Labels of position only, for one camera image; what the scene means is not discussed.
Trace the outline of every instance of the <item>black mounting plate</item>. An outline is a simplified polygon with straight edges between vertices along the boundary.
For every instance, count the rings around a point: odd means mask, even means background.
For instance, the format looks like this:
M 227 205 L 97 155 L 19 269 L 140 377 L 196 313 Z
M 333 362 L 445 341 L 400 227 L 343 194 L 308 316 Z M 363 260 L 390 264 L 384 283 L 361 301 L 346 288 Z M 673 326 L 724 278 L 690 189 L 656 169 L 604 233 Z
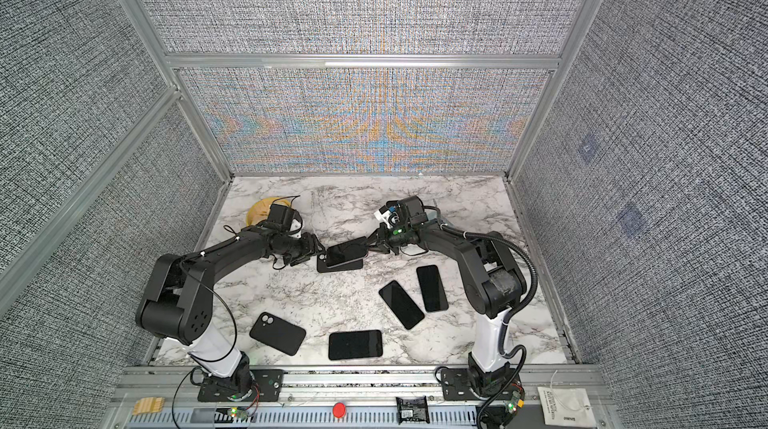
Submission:
M 467 369 L 441 369 L 442 396 L 446 401 L 480 401 L 469 387 Z
M 250 373 L 254 376 L 254 382 L 259 385 L 259 402 L 277 402 L 277 398 L 280 397 L 280 389 L 283 388 L 283 371 L 281 369 L 264 371 L 251 369 Z M 204 385 L 197 394 L 197 400 L 199 402 L 232 402 L 228 399 L 228 396 L 232 394 L 232 391 L 215 385 Z M 255 391 L 239 402 L 251 402 L 254 399 L 256 399 Z

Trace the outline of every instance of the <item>white string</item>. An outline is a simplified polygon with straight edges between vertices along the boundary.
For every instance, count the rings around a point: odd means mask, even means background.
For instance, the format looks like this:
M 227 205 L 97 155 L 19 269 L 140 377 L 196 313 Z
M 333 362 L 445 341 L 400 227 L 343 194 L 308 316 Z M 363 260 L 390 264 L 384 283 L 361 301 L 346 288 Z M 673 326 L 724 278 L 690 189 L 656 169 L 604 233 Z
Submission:
M 571 411 L 571 412 L 578 412 L 578 411 L 583 411 L 583 410 L 584 410 L 584 408 L 585 408 L 586 406 L 582 406 L 582 407 L 576 407 L 575 409 L 573 409 L 572 407 L 569 407 L 569 406 L 568 406 L 568 405 L 566 405 L 564 402 L 562 402 L 562 401 L 560 400 L 560 397 L 558 397 L 558 393 L 557 393 L 557 392 L 555 392 L 555 391 L 554 391 L 554 389 L 552 389 L 552 381 L 554 380 L 554 375 L 555 375 L 555 374 L 557 374 L 557 373 L 558 373 L 558 371 L 557 371 L 557 370 L 555 370 L 555 371 L 554 371 L 554 373 L 552 374 L 552 377 L 550 377 L 550 379 L 549 379 L 549 390 L 550 390 L 550 392 L 552 393 L 552 395 L 554 396 L 554 399 L 555 399 L 557 402 L 559 402 L 559 403 L 560 403 L 560 405 L 562 405 L 563 407 L 565 407 L 566 409 L 568 409 L 568 410 L 569 410 L 569 411 Z

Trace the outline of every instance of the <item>white label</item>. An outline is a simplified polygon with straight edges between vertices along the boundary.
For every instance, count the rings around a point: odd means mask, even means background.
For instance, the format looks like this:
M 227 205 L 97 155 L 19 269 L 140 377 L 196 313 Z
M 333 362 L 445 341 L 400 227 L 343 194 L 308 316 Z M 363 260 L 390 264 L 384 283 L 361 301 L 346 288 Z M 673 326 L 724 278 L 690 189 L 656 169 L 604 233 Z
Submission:
M 544 423 L 550 426 L 594 427 L 594 414 L 585 389 L 539 387 Z

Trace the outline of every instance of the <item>white marble surface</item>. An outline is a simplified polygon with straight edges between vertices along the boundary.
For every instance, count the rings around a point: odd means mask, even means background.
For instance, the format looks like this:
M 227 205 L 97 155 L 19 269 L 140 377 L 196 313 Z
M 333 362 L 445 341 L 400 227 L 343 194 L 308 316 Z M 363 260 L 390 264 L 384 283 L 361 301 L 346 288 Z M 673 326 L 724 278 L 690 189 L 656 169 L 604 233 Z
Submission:
M 443 216 L 460 228 L 499 231 L 513 242 L 524 243 L 498 176 L 323 176 L 236 178 L 208 245 L 231 236 L 223 225 L 243 228 L 245 214 L 258 200 L 294 194 L 301 194 L 293 207 L 302 214 L 304 227 L 317 234 L 326 247 L 370 234 L 379 225 L 373 213 L 387 200 L 409 195 L 418 195 L 425 204 L 438 206 Z M 415 246 L 406 250 L 418 252 Z M 449 308 L 425 313 L 424 320 L 408 331 L 379 297 L 378 290 L 397 280 L 423 310 L 416 268 L 430 264 L 440 270 Z M 527 278 L 528 272 L 522 271 Z M 362 270 L 329 274 L 316 271 L 316 258 L 282 271 L 273 270 L 271 260 L 262 259 L 227 275 L 216 285 L 216 291 L 234 312 L 237 347 L 248 354 L 252 365 L 465 364 L 475 339 L 476 314 L 464 294 L 458 266 L 438 253 L 412 258 L 371 253 Z M 214 322 L 232 337 L 232 321 L 219 305 L 214 300 Z M 306 338 L 295 356 L 250 338 L 248 332 L 263 311 L 306 329 Z M 541 291 L 513 317 L 509 328 L 512 339 L 508 347 L 524 344 L 529 364 L 566 361 Z M 328 334 L 367 329 L 382 331 L 383 357 L 328 359 Z M 189 363 L 178 342 L 172 340 L 164 341 L 155 361 L 156 365 Z

